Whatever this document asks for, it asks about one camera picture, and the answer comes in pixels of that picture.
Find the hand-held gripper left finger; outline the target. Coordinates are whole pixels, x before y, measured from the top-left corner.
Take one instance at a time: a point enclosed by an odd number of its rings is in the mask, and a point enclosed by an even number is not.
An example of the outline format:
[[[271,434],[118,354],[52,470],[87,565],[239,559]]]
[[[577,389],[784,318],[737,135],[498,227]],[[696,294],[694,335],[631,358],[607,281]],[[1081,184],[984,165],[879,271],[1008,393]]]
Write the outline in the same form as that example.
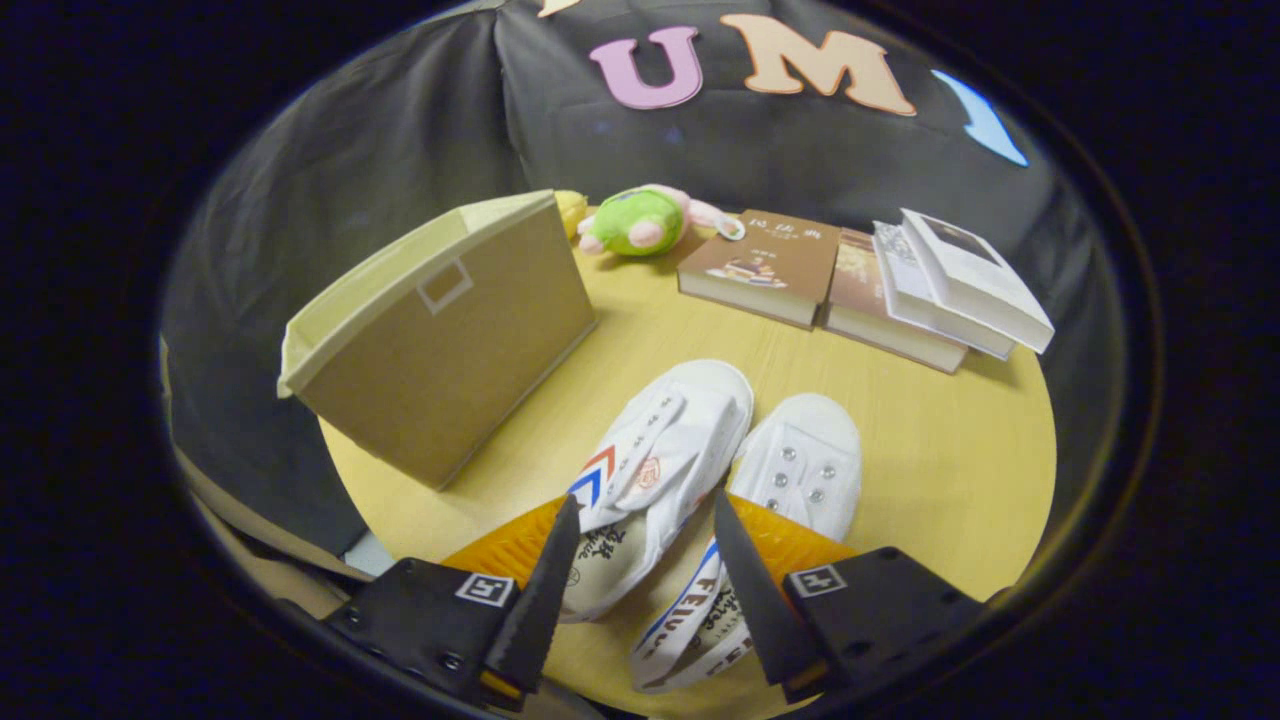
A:
[[[479,707],[538,691],[581,536],[562,495],[448,559],[406,557],[324,619],[357,651]]]

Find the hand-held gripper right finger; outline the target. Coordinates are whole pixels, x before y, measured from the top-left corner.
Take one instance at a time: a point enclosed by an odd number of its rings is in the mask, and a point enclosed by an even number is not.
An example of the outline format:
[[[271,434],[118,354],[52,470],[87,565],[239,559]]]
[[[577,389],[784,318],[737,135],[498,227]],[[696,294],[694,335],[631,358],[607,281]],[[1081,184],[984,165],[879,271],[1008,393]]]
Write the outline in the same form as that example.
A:
[[[891,685],[986,615],[899,548],[859,552],[739,495],[717,493],[714,525],[764,676],[790,703]]]

